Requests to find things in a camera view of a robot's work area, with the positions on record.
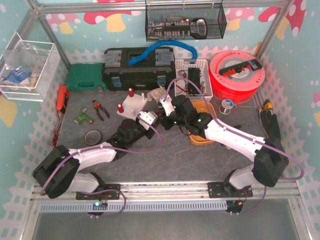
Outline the white peg board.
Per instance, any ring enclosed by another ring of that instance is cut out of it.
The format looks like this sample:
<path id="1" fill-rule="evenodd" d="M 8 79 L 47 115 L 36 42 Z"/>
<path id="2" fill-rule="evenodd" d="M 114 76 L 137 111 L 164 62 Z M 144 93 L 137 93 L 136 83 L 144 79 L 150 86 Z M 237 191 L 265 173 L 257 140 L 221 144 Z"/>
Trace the white peg board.
<path id="1" fill-rule="evenodd" d="M 124 112 L 119 113 L 117 110 L 117 114 L 124 118 L 135 120 L 138 114 L 144 109 L 147 102 L 148 99 L 145 97 L 144 93 L 141 95 L 134 93 L 133 97 L 127 95 L 123 103 L 120 103 L 123 106 Z"/>

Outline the red spring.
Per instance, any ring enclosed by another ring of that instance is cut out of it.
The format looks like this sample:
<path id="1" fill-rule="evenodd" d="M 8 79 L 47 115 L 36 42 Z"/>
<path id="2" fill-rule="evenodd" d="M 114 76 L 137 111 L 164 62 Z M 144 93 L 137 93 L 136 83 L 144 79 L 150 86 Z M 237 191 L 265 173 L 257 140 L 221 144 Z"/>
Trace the red spring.
<path id="1" fill-rule="evenodd" d="M 123 108 L 123 105 L 122 105 L 122 104 L 119 104 L 119 105 L 117 106 L 117 108 L 118 108 L 118 112 L 119 112 L 119 113 L 123 113 L 123 112 L 124 112 L 124 108 Z"/>
<path id="2" fill-rule="evenodd" d="M 129 88 L 128 89 L 128 95 L 129 95 L 129 97 L 133 97 L 134 96 L 134 90 L 132 89 L 132 88 Z"/>

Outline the beige work glove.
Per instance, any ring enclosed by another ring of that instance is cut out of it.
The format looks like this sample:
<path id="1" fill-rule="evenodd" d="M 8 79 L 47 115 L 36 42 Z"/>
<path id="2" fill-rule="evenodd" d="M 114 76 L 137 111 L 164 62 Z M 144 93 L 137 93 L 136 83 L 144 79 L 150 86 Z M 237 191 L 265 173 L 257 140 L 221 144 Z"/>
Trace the beige work glove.
<path id="1" fill-rule="evenodd" d="M 152 100 L 155 100 L 156 102 L 159 102 L 159 100 L 166 94 L 167 90 L 163 86 L 159 86 L 158 88 L 155 88 L 147 93 L 147 100 L 151 102 Z"/>

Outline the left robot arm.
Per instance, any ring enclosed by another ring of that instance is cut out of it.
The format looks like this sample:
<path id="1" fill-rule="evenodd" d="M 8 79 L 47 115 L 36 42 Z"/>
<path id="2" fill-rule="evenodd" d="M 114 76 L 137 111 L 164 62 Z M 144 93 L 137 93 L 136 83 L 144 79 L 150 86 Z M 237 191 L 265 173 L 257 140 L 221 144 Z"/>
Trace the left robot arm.
<path id="1" fill-rule="evenodd" d="M 64 145 L 54 148 L 35 168 L 33 178 L 41 186 L 40 195 L 55 199 L 65 192 L 93 193 L 102 188 L 95 173 L 82 174 L 91 166 L 120 160 L 143 137 L 151 139 L 157 134 L 158 120 L 147 120 L 139 115 L 136 120 L 125 119 L 117 131 L 106 141 L 85 148 L 68 149 Z"/>

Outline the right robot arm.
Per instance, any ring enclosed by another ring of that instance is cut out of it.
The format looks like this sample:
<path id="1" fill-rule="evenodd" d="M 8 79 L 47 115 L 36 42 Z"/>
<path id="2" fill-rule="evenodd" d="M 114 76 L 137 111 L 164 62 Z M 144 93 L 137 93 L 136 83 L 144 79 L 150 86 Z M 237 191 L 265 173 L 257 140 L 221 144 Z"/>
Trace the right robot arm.
<path id="1" fill-rule="evenodd" d="M 232 170 L 220 184 L 228 197 L 238 196 L 242 189 L 260 183 L 274 187 L 281 178 L 289 160 L 278 150 L 275 141 L 254 136 L 231 127 L 207 112 L 198 112 L 184 95 L 159 100 L 164 109 L 163 127 L 184 127 L 190 135 L 221 143 L 247 157 L 252 164 Z"/>

